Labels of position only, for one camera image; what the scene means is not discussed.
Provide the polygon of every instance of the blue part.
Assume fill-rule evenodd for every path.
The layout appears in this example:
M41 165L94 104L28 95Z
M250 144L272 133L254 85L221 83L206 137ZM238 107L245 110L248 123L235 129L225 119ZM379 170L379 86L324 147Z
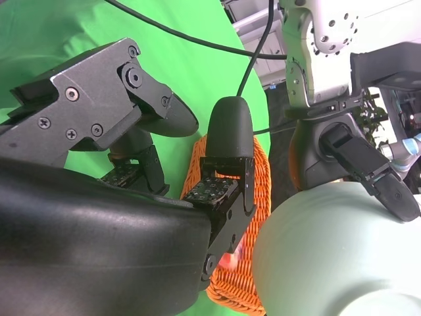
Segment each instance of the blue part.
M402 143L411 155L418 155L419 148L414 138L407 138Z
M417 136L414 137L416 140L418 140L419 142L421 142L421 133L418 134Z
M398 165L395 162L392 162L391 165L395 168L396 171L402 171L402 172L408 171L409 168L410 168L410 165L403 165L402 166L402 165Z

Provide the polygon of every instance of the black plastic housing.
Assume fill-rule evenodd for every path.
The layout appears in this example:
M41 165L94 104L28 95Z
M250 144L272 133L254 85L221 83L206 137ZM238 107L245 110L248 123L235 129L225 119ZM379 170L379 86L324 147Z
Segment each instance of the black plastic housing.
M223 97L209 120L207 157L253 158L253 124L242 97Z
M211 223L63 169L0 159L0 315L176 315L197 299Z

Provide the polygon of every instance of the metal bracket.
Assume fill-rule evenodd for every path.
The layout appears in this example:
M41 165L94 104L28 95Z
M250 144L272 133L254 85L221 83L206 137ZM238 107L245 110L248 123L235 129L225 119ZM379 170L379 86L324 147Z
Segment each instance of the metal bracket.
M133 125L182 137L197 119L140 66L129 38L87 51L15 88L22 106L0 125L0 155L64 166L68 150L103 151Z
M212 225L201 277L205 289L222 255L234 252L256 212L254 159L202 157L201 171L201 181L184 200L204 209ZM216 178L216 172L239 179Z

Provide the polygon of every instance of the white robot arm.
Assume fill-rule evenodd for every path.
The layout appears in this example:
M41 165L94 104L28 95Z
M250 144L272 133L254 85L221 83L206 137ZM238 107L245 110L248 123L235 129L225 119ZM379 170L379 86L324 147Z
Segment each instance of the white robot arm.
M287 88L294 108L351 92L350 44L358 5L343 0L281 0L288 49Z

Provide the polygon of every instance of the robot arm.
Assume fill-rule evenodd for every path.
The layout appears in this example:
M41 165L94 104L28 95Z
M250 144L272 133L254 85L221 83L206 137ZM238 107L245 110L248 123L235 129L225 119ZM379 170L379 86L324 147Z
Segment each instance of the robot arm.
M419 89L421 69L414 64L421 47L400 43L354 54L355 4L285 0L281 6L291 105L285 115L298 119L289 148L292 181L308 190L351 174L402 221L414 220L420 210L410 190L364 139L349 111L361 104L363 88Z
M351 91L350 43L358 12L351 1L283 0L291 107L307 108Z

